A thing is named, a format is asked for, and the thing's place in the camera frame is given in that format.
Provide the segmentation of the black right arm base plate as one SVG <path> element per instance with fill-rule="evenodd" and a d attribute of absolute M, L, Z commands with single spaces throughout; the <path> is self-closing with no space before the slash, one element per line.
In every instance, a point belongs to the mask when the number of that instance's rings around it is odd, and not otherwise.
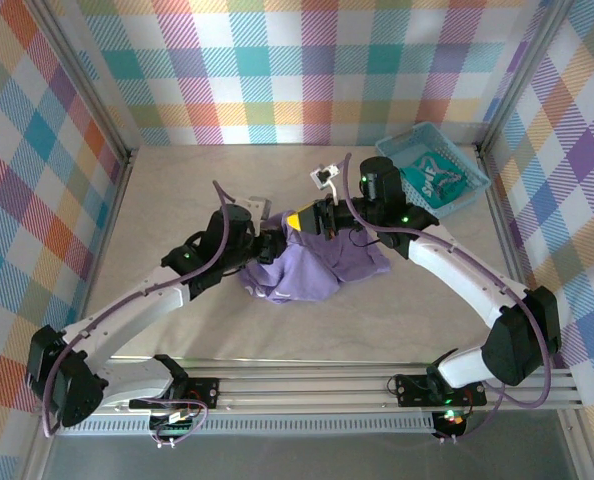
<path fill-rule="evenodd" d="M 456 388 L 427 375 L 395 374 L 387 390 L 396 396 L 399 407 L 481 407 L 488 403 L 481 383 Z"/>

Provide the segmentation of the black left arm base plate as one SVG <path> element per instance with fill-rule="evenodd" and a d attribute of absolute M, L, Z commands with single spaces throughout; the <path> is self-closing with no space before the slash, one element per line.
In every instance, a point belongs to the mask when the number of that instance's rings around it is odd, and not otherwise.
<path fill-rule="evenodd" d="M 202 402 L 209 409 L 215 408 L 220 394 L 218 378 L 189 377 L 172 380 L 161 393 L 140 394 L 129 401 L 129 408 L 136 409 L 196 409 Z"/>

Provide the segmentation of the aluminium table side rail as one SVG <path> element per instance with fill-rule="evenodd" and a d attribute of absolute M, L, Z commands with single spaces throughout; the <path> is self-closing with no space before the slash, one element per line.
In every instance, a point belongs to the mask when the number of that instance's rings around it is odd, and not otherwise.
<path fill-rule="evenodd" d="M 519 256 L 515 248 L 511 231 L 505 222 L 504 211 L 502 208 L 502 198 L 497 187 L 493 182 L 492 170 L 484 160 L 478 149 L 475 149 L 476 159 L 481 171 L 489 178 L 491 185 L 486 191 L 486 198 L 489 204 L 490 213 L 493 219 L 500 248 L 506 265 L 506 276 L 518 283 L 525 284 L 526 280 L 521 270 Z"/>
<path fill-rule="evenodd" d="M 136 154 L 136 150 L 132 151 L 120 169 L 119 183 L 109 210 L 107 225 L 101 237 L 99 256 L 93 262 L 92 279 L 86 290 L 83 303 L 83 312 L 85 313 L 85 316 L 77 323 L 67 327 L 66 336 L 64 337 L 65 340 L 70 339 L 72 341 L 71 346 L 73 348 L 79 346 L 82 348 L 81 353 L 87 352 L 89 354 L 89 357 L 85 359 L 84 362 L 88 365 L 93 374 L 102 373 L 106 368 L 106 363 L 116 351 L 135 335 L 135 333 L 131 331 L 128 332 L 128 336 L 121 332 L 121 329 L 125 324 L 124 320 L 120 320 L 118 326 L 109 327 L 104 327 L 103 322 L 110 320 L 111 316 L 120 308 L 126 305 L 131 299 L 139 296 L 140 288 L 143 286 L 142 282 L 138 282 L 136 286 L 132 286 L 97 311 L 90 311 L 90 301 L 95 294 L 99 275 L 104 266 L 108 247 L 111 243 L 116 226 L 117 217 L 120 213 L 130 176 L 133 171 Z"/>

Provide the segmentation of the light blue plastic basket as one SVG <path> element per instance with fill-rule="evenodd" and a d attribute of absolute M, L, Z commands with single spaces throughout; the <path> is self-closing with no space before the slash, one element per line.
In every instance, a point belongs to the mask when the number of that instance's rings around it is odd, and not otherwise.
<path fill-rule="evenodd" d="M 446 217 L 456 210 L 473 203 L 491 185 L 491 181 L 481 171 L 477 162 L 429 122 L 417 124 L 401 135 L 381 139 L 376 142 L 375 147 L 376 152 L 391 159 L 399 171 L 401 168 L 410 165 L 423 153 L 432 151 L 442 155 L 465 173 L 467 185 L 463 193 L 451 203 L 433 209 L 407 183 L 400 172 L 403 191 L 407 199 L 413 204 L 426 209 L 437 218 Z"/>

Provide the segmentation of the teal t-shirt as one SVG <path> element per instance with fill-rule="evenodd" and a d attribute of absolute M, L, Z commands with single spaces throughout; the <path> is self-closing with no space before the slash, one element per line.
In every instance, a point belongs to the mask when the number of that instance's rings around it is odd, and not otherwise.
<path fill-rule="evenodd" d="M 465 173 L 442 155 L 427 151 L 400 169 L 407 183 L 433 209 L 457 199 L 467 185 Z"/>

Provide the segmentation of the long aluminium base rail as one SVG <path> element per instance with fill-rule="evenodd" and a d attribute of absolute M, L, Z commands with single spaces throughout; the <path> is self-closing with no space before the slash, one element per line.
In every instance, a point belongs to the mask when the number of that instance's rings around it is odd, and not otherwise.
<path fill-rule="evenodd" d="M 140 394 L 161 393 L 172 380 L 189 377 L 219 379 L 217 405 L 210 411 L 244 414 L 369 413 L 397 408 L 482 411 L 493 407 L 501 387 L 494 381 L 482 384 L 488 403 L 481 407 L 399 407 L 396 396 L 387 390 L 395 374 L 426 375 L 426 371 L 420 365 L 394 363 L 110 362 L 102 373 L 85 375 L 71 385 L 57 381 L 51 411 L 67 426 L 111 408 L 161 414 L 166 408 L 132 410 L 129 401 Z"/>

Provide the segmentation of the small black controller board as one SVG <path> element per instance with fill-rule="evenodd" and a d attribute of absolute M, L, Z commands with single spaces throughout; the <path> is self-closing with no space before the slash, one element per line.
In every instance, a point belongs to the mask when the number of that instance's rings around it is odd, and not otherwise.
<path fill-rule="evenodd" d="M 148 424 L 150 436 L 158 449 L 175 448 L 202 428 L 206 415 L 207 411 L 200 408 L 196 412 L 176 411 L 168 416 L 151 416 Z"/>
<path fill-rule="evenodd" d="M 466 432 L 469 416 L 470 413 L 463 410 L 448 409 L 433 412 L 434 432 L 432 435 L 440 441 L 454 441 Z"/>

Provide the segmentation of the purple t-shirt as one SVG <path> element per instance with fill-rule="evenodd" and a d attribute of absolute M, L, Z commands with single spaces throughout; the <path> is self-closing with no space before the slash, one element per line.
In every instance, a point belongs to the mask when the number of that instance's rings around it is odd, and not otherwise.
<path fill-rule="evenodd" d="M 254 298 L 282 304 L 320 302 L 342 285 L 368 280 L 391 270 L 391 263 L 364 230 L 344 230 L 335 238 L 303 234 L 288 226 L 287 212 L 270 217 L 265 227 L 286 235 L 284 252 L 270 265 L 249 263 L 238 273 Z"/>

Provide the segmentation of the aluminium frame post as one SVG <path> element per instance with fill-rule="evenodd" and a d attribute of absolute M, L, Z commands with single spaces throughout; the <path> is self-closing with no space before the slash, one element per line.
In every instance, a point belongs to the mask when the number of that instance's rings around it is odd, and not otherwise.
<path fill-rule="evenodd" d="M 479 151 L 490 150 L 501 136 L 574 1 L 527 0 L 522 7 L 483 98 L 483 120 L 474 137 Z"/>
<path fill-rule="evenodd" d="M 142 138 L 78 0 L 24 0 L 111 149 L 129 156 Z"/>

